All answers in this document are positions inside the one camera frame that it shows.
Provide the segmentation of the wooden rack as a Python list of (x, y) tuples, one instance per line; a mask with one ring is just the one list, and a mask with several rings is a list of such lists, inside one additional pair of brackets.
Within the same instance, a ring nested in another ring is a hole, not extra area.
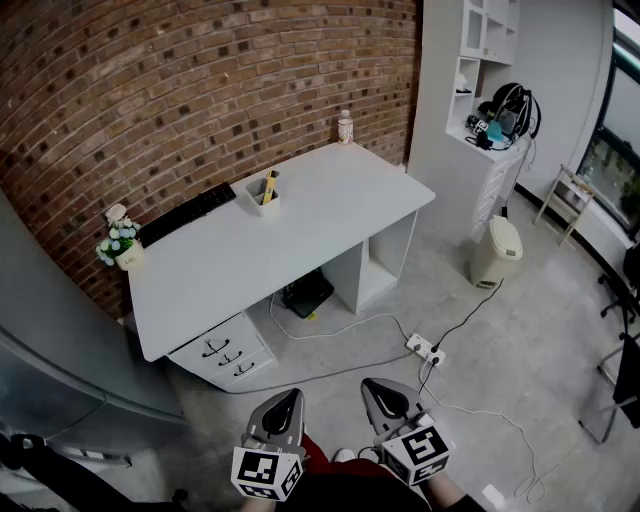
[(573, 234), (594, 197), (595, 191), (588, 183), (571, 169), (561, 165), (547, 197), (533, 220), (533, 224), (537, 223), (550, 204), (558, 206), (569, 218), (562, 238), (558, 243), (559, 246), (562, 246)]

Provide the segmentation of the black stand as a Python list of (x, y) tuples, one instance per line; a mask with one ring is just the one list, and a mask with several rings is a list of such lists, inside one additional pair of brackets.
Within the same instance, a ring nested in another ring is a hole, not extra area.
[(35, 435), (7, 438), (0, 433), (0, 463), (12, 470), (24, 469), (78, 512), (187, 512), (185, 490), (176, 490), (167, 502), (132, 501)]

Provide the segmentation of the white drawer unit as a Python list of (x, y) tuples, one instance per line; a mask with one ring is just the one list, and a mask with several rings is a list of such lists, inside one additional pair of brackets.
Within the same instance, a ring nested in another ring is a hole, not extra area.
[(277, 362), (244, 312), (172, 351), (168, 359), (227, 392), (239, 391)]

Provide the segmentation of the black box under desk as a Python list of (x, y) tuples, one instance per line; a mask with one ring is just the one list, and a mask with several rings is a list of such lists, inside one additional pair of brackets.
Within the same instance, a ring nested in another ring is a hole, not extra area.
[(302, 319), (308, 318), (334, 292), (334, 287), (317, 268), (285, 286), (283, 304)]

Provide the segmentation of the black office chair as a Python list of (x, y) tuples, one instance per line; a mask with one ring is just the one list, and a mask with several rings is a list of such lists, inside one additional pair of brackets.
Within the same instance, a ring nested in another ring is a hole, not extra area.
[(624, 326), (628, 328), (630, 324), (640, 320), (640, 242), (626, 251), (622, 273), (622, 278), (608, 274), (602, 274), (598, 278), (597, 282), (600, 285), (606, 284), (616, 297), (600, 311), (600, 316), (604, 318), (610, 310), (619, 306)]

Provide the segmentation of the white pen holder box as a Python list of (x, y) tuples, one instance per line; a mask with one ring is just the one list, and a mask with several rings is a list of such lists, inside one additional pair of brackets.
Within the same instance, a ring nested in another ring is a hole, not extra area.
[(254, 213), (260, 217), (272, 219), (278, 216), (281, 211), (281, 197), (275, 187), (272, 201), (267, 205), (262, 205), (265, 182), (265, 177), (254, 180), (245, 187), (245, 192), (249, 198), (249, 206)]

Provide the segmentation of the black headset gear pile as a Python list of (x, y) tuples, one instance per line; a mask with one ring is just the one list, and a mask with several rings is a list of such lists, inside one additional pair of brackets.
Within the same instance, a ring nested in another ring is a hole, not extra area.
[(467, 117), (465, 141), (484, 151), (506, 151), (525, 136), (533, 141), (541, 121), (541, 108), (532, 91), (508, 83), (479, 105), (477, 115)]

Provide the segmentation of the person's right forearm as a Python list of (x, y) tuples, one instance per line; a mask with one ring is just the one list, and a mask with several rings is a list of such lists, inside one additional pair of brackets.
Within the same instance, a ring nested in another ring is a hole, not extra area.
[(436, 510), (446, 510), (460, 502), (466, 493), (447, 475), (441, 471), (421, 484), (425, 498)]

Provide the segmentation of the metal frame chair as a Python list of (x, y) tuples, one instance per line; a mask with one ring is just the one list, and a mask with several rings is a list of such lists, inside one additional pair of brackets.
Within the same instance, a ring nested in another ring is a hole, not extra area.
[[(596, 445), (604, 444), (613, 429), (617, 413), (621, 411), (634, 429), (640, 429), (640, 345), (638, 340), (628, 334), (623, 337), (623, 344), (605, 356), (596, 369), (612, 382), (604, 371), (604, 364), (613, 356), (621, 354), (616, 380), (613, 382), (613, 402), (603, 408), (588, 413), (578, 420), (578, 424)], [(589, 419), (606, 418), (604, 431), (599, 434), (588, 423)]]

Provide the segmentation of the white power strip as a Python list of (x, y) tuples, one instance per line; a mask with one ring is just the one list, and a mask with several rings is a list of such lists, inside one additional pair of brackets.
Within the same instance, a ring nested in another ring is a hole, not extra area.
[(436, 349), (433, 344), (417, 333), (409, 337), (405, 347), (414, 355), (426, 362), (428, 365), (437, 367), (445, 360), (445, 353), (441, 349)]

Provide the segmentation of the black keyboard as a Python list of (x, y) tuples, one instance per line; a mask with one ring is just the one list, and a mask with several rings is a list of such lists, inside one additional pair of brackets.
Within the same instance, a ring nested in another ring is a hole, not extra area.
[(144, 248), (147, 248), (236, 198), (237, 195), (229, 183), (220, 183), (142, 226), (138, 232), (139, 241)]

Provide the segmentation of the white desk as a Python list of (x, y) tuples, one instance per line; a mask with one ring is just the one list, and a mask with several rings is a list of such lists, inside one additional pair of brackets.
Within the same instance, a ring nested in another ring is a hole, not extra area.
[(434, 200), (435, 194), (356, 143), (330, 144), (275, 167), (280, 204), (260, 214), (233, 201), (144, 251), (129, 274), (144, 358), (153, 362)]

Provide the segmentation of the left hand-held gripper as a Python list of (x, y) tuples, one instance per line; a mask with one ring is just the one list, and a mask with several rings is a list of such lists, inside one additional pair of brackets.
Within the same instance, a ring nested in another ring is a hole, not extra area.
[(286, 500), (291, 495), (303, 474), (303, 424), (300, 389), (280, 392), (251, 413), (231, 469), (231, 482), (244, 497)]

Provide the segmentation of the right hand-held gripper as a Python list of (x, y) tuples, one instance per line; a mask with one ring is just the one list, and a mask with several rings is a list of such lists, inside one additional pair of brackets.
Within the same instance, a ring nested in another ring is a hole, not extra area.
[[(445, 469), (450, 449), (415, 389), (390, 379), (365, 378), (361, 394), (374, 430), (387, 432), (374, 446), (398, 479), (412, 487)], [(389, 421), (401, 419), (408, 421), (389, 431)]]

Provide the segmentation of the window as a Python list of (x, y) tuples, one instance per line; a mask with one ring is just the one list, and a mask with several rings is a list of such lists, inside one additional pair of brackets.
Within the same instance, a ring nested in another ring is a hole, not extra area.
[(578, 174), (629, 237), (640, 234), (640, 21), (620, 2), (603, 103)]

